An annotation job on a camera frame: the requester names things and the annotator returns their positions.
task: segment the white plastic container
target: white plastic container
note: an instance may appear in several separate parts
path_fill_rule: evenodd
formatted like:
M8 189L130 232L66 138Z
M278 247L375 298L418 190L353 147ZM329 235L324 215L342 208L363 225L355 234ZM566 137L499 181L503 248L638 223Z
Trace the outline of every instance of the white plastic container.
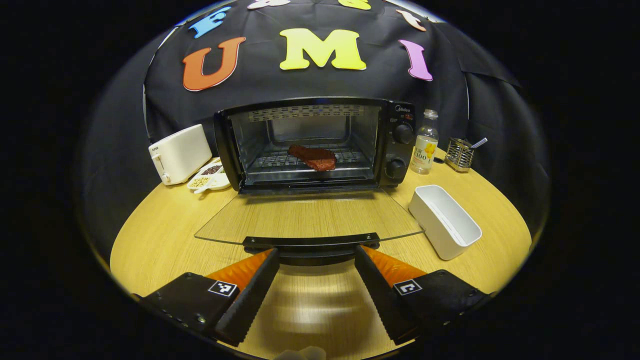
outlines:
M482 237L474 219L438 185L418 186L409 211L443 260L462 254Z

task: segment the yellow letter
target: yellow letter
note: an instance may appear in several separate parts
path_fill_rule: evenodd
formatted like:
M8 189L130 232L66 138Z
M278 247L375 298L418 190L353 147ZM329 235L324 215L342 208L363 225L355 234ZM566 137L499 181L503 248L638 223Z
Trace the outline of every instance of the yellow letter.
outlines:
M350 8L356 8L361 10L371 9L371 5L367 4L368 3L367 0L338 0L338 2Z
M311 60L324 67L335 50L331 65L338 69L364 70L367 68L358 54L356 39L360 34L349 30L333 30L324 41L309 29L286 29L280 34L287 38L287 57L280 63L282 70L306 69L309 61L302 56L306 51Z

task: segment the pink letter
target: pink letter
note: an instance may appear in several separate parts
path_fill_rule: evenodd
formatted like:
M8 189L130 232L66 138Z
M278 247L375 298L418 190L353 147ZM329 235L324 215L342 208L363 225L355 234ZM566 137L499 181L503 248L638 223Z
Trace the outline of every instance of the pink letter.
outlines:
M404 45L406 52L409 54L409 61L411 62L409 75L426 81L433 80L433 76L429 73L429 70L427 70L427 64L424 63L424 58L422 57L424 48L415 42L407 40L398 41Z

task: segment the raw meat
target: raw meat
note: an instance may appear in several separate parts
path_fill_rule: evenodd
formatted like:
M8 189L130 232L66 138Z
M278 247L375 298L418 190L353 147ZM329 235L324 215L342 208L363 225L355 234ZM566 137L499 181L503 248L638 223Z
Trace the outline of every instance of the raw meat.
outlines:
M335 154L333 151L291 145L289 147L289 155L297 157L317 171L335 169Z

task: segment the utensil holder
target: utensil holder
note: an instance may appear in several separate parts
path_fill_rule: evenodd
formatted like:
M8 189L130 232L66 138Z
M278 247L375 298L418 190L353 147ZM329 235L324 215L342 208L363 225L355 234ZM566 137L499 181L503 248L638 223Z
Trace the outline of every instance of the utensil holder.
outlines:
M471 161L474 159L474 150L471 143L462 139L449 138L449 148L445 162L457 172L469 172Z

